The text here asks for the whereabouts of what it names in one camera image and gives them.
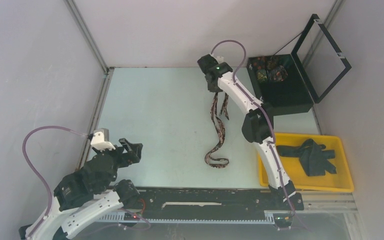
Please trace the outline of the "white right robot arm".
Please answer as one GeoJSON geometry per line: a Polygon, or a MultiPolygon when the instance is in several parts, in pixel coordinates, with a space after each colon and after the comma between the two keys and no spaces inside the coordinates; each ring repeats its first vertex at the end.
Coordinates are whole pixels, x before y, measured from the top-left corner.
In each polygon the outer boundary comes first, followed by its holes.
{"type": "Polygon", "coordinates": [[[272,121],[264,109],[263,102],[242,84],[235,76],[234,70],[221,59],[207,54],[202,56],[197,64],[205,75],[208,90],[226,93],[244,114],[241,131],[244,138],[254,144],[260,154],[272,193],[271,204],[277,209],[284,209],[296,194],[296,188],[280,161],[272,121]]]}

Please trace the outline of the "floral rose pattern tie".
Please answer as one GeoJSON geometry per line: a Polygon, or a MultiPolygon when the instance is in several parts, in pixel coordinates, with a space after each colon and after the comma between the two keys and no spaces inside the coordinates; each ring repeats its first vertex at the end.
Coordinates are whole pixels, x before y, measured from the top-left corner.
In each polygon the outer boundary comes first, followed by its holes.
{"type": "Polygon", "coordinates": [[[229,96],[227,94],[224,95],[224,99],[221,105],[221,110],[218,113],[218,97],[219,93],[215,93],[212,99],[211,107],[210,107],[210,119],[213,123],[215,131],[218,136],[217,144],[205,154],[204,161],[207,165],[216,169],[223,169],[228,166],[230,163],[228,158],[224,157],[213,157],[212,154],[218,151],[224,144],[226,140],[226,128],[221,120],[221,116],[224,115],[227,120],[229,120],[229,114],[227,111],[227,106],[229,102],[229,96]]]}

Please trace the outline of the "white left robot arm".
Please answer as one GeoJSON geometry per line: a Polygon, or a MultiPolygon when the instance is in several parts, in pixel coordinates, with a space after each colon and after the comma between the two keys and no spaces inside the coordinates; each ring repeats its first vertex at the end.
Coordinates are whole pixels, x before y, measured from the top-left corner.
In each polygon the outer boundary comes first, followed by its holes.
{"type": "Polygon", "coordinates": [[[140,162],[143,144],[119,139],[120,146],[96,150],[80,170],[62,178],[46,209],[33,224],[19,228],[22,240],[71,240],[100,217],[136,206],[140,193],[131,180],[114,186],[120,168],[140,162]]]}

